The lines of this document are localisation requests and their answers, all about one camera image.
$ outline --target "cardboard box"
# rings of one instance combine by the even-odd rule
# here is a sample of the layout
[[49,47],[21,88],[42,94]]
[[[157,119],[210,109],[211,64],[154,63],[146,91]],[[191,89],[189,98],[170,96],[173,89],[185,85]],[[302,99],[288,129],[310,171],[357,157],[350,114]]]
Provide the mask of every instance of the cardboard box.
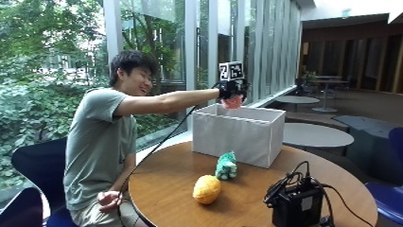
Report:
[[213,104],[193,112],[193,151],[219,157],[234,151],[236,162],[268,168],[280,151],[284,111]]

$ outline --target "yellow fruit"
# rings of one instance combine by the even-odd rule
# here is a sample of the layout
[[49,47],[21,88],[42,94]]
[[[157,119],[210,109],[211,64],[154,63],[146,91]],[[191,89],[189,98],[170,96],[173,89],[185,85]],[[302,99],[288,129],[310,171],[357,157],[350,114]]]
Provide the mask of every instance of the yellow fruit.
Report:
[[220,181],[211,175],[199,177],[193,189],[193,198],[202,204],[210,204],[222,190]]

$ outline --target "green plush toy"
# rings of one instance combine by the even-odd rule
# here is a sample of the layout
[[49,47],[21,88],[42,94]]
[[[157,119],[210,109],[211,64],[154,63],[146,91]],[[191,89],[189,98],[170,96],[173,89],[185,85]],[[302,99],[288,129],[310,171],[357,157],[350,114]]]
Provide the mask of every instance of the green plush toy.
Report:
[[236,177],[236,159],[234,151],[224,153],[217,162],[215,177],[227,180]]

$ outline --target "man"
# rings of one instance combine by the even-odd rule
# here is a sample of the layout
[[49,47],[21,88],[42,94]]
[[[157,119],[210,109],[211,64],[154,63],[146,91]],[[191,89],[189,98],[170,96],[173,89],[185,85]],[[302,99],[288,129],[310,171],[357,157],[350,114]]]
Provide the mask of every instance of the man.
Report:
[[[135,167],[131,115],[177,112],[210,99],[230,99],[239,94],[235,83],[222,82],[219,89],[146,96],[155,70],[149,56],[123,51],[110,63],[110,88],[89,91],[76,111],[66,141],[64,190],[66,208],[80,226],[146,226],[123,185]],[[118,198],[121,188],[123,196]]]

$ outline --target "man's hair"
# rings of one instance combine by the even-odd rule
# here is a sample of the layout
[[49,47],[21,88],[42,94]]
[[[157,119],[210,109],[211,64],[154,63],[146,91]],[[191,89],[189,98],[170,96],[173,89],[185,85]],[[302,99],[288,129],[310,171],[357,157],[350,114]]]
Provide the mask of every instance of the man's hair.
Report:
[[117,81],[117,69],[123,70],[129,75],[137,67],[149,68],[151,75],[157,72],[157,62],[150,55],[138,50],[123,50],[110,63],[109,86],[111,87]]

